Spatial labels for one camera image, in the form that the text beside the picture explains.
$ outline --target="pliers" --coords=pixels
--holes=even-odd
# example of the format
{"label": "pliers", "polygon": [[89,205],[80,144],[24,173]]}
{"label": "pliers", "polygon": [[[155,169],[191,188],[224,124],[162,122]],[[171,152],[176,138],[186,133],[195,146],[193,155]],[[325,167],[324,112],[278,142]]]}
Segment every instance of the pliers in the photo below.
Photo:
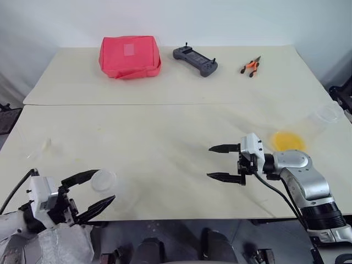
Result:
{"label": "pliers", "polygon": [[261,56],[259,56],[255,60],[251,60],[250,63],[248,63],[245,67],[243,67],[243,69],[241,70],[241,73],[243,74],[246,71],[246,68],[254,68],[254,70],[249,74],[249,77],[252,78],[254,74],[257,72],[260,57]]}

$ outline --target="cable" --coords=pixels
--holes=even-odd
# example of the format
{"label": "cable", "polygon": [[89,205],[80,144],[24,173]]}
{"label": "cable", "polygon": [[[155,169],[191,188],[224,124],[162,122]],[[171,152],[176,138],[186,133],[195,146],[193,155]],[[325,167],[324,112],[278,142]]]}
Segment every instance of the cable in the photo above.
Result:
{"label": "cable", "polygon": [[299,219],[301,219],[301,224],[302,224],[302,222],[303,222],[304,224],[302,224],[302,225],[303,225],[303,227],[307,230],[307,225],[306,225],[305,222],[303,221],[303,216],[302,216],[301,212],[299,211],[299,209],[298,209],[296,203],[294,202],[293,197],[292,197],[292,195],[291,195],[291,193],[290,193],[290,190],[288,189],[288,186],[287,186],[286,182],[283,180],[283,178],[281,178],[281,182],[282,182],[282,184],[284,185],[285,190],[286,190],[286,192],[287,192],[287,194],[288,194],[288,197],[290,198],[290,200],[291,200],[293,206],[295,207],[297,214],[299,215]]}
{"label": "cable", "polygon": [[263,180],[257,172],[254,172],[255,177],[265,186],[267,186],[269,189],[273,190],[275,193],[277,193],[278,195],[280,195],[285,202],[288,204],[288,206],[291,208],[292,212],[295,214],[295,216],[297,217],[298,221],[301,223],[301,225],[305,228],[305,224],[302,221],[302,219],[300,218],[300,216],[298,215],[298,213],[296,212],[295,208],[292,206],[292,204],[290,203],[290,201],[287,199],[287,197],[280,192],[278,189],[276,189],[274,186],[271,186],[269,183],[267,183],[265,180]]}
{"label": "cable", "polygon": [[5,211],[5,208],[6,208],[7,204],[9,203],[11,198],[14,196],[14,194],[17,192],[17,190],[21,187],[21,185],[29,178],[30,175],[36,175],[36,174],[37,174],[37,170],[36,169],[31,169],[29,172],[27,172],[26,175],[24,175],[22,180],[20,180],[20,182],[17,183],[15,188],[10,192],[9,196],[7,196],[4,204],[2,205],[2,207],[0,209],[0,215],[2,215],[2,213]]}

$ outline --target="red bag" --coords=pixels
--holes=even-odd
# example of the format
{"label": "red bag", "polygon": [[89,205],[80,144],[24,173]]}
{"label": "red bag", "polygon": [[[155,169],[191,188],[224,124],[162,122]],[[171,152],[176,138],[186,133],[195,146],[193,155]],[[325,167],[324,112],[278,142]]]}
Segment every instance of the red bag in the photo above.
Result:
{"label": "red bag", "polygon": [[105,74],[116,79],[156,76],[161,69],[153,36],[104,37],[99,64]]}

